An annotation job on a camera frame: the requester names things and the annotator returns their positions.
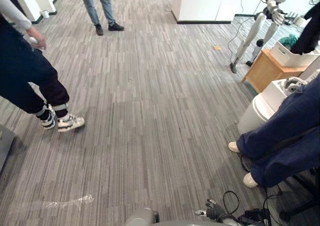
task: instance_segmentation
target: wooden side table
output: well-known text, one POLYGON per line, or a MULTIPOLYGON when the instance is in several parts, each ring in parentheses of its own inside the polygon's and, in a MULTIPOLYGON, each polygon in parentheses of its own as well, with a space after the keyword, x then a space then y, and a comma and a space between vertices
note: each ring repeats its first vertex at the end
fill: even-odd
POLYGON ((306 68, 307 67, 282 67, 282 65, 272 57, 270 49, 263 49, 241 82, 243 83, 247 80, 258 93, 261 93, 271 81, 298 77, 306 68))

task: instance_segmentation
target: person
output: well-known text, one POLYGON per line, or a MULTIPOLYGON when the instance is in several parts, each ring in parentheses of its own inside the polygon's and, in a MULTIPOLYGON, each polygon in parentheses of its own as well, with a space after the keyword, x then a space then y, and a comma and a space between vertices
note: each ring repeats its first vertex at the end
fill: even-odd
POLYGON ((243 183, 273 187, 320 164, 320 74, 289 95, 259 128, 246 132, 228 148, 254 161, 243 183))
MULTIPOLYGON (((83 0, 85 8, 91 18, 93 25, 95 26, 95 32, 98 36, 104 35, 104 31, 99 22, 98 14, 94 5, 94 0, 83 0)), ((108 30, 109 31, 124 31, 125 27, 120 26, 116 23, 114 16, 112 14, 111 0, 100 0, 103 8, 104 15, 108 20, 108 30)))
POLYGON ((68 92, 59 82, 57 71, 39 50, 46 47, 45 37, 30 20, 10 0, 0 0, 0 96, 25 112, 35 114, 45 130, 56 126, 57 116, 58 132, 67 132, 83 126, 85 120, 68 113, 68 92), (2 14, 36 39, 34 48, 2 14), (39 86, 48 105, 28 82, 39 86))

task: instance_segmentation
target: striped carpet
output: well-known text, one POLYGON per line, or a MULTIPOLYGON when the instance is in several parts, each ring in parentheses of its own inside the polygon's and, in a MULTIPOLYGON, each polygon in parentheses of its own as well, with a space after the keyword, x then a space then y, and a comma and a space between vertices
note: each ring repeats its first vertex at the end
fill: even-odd
MULTIPOLYGON (((109 32, 95 2, 104 36, 96 36, 82 0, 58 0, 58 14, 36 26, 46 36, 44 55, 71 96, 70 111, 85 118, 85 128, 44 131, 34 116, 0 98, 0 124, 17 135, 0 176, 0 225, 122 226, 141 207, 158 211, 161 221, 202 221, 194 210, 205 209, 206 198, 222 204, 227 190, 239 197, 235 216, 261 208, 264 189, 243 186, 246 172, 227 148, 255 96, 240 83, 254 43, 239 73, 229 69, 227 43, 246 18, 176 25, 166 10, 172 0, 112 0, 125 31, 109 32)), ((233 52, 252 23, 243 24, 233 52)), ((283 27, 266 47, 289 32, 298 33, 283 27)), ((277 221, 280 210, 309 197, 288 183, 268 201, 277 221)), ((231 210, 236 200, 228 197, 226 205, 231 210)), ((319 225, 317 211, 290 225, 319 225)))

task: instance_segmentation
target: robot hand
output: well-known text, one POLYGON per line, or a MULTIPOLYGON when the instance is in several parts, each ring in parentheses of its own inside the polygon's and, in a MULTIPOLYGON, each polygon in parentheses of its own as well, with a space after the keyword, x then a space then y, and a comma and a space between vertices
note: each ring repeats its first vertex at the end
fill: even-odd
POLYGON ((285 20, 285 13, 281 9, 275 8, 272 11, 272 19, 277 25, 280 26, 285 20))

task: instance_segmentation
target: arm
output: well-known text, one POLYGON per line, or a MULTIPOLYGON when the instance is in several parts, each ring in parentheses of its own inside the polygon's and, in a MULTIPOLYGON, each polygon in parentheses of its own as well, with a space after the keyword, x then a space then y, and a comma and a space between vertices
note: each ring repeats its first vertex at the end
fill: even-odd
POLYGON ((30 20, 10 0, 0 0, 0 12, 11 19, 17 26, 25 29, 30 37, 37 40, 38 44, 34 44, 34 47, 46 49, 45 37, 32 26, 30 20))
POLYGON ((275 0, 265 0, 265 1, 266 1, 269 12, 272 14, 273 21, 278 25, 282 25, 285 19, 285 14, 277 5, 277 2, 275 0))

